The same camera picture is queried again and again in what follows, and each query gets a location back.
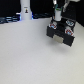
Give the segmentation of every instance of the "black object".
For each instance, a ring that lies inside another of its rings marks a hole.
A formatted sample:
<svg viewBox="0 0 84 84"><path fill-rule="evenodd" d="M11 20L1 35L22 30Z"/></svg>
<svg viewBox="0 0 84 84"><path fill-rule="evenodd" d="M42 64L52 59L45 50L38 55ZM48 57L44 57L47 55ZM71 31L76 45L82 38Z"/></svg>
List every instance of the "black object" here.
<svg viewBox="0 0 84 84"><path fill-rule="evenodd" d="M70 3L69 6L67 7L66 12L62 12L61 15L62 15L61 21L55 21L52 16L51 23L56 22L57 28L54 29L52 27L47 26L47 36L49 36L51 38L53 38L54 35L59 36L59 37L63 38L64 44L72 46L72 43L73 43L75 37L72 35L66 34L65 29L68 26L74 32L74 27L76 24L76 11L75 11L74 3Z"/></svg>
<svg viewBox="0 0 84 84"><path fill-rule="evenodd" d="M1 17L0 18L0 24L3 24L3 23L8 23L8 22L7 22L6 18Z"/></svg>

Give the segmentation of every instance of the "white table surface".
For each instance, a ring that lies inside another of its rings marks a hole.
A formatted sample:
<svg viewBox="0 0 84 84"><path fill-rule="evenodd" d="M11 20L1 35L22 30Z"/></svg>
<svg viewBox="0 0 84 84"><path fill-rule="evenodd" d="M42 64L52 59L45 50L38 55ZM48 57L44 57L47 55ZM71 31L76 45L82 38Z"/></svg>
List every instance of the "white table surface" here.
<svg viewBox="0 0 84 84"><path fill-rule="evenodd" d="M84 84L84 27L69 47L46 36L50 21L0 24L0 84Z"/></svg>

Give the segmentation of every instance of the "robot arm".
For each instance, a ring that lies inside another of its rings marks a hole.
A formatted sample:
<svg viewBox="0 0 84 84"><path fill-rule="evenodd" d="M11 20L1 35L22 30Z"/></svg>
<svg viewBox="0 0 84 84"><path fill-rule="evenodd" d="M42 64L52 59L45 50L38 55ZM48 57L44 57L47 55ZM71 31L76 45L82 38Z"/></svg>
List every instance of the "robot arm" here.
<svg viewBox="0 0 84 84"><path fill-rule="evenodd" d="M63 12L66 11L66 8L67 8L67 6L69 5L70 1L78 2L78 1L80 1L80 0L65 0L65 4L64 4L64 8L63 8Z"/></svg>
<svg viewBox="0 0 84 84"><path fill-rule="evenodd" d="M56 5L57 4L57 0L53 0L53 4Z"/></svg>

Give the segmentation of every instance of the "white surface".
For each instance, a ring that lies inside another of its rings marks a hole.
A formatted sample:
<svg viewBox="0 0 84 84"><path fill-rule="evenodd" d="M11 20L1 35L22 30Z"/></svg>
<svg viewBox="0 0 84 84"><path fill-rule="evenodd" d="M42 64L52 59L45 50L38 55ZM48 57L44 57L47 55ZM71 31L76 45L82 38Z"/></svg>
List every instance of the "white surface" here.
<svg viewBox="0 0 84 84"><path fill-rule="evenodd" d="M0 84L84 84L84 28L69 47L46 36L50 20L0 25Z"/></svg>

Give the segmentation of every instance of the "white tabletop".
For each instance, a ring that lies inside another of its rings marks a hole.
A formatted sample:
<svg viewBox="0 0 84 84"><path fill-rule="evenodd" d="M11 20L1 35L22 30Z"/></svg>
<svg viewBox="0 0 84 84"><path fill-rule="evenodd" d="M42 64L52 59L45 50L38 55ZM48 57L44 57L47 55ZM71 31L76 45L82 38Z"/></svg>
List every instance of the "white tabletop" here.
<svg viewBox="0 0 84 84"><path fill-rule="evenodd" d="M0 84L84 84L84 27L69 47L46 36L50 20L0 24Z"/></svg>

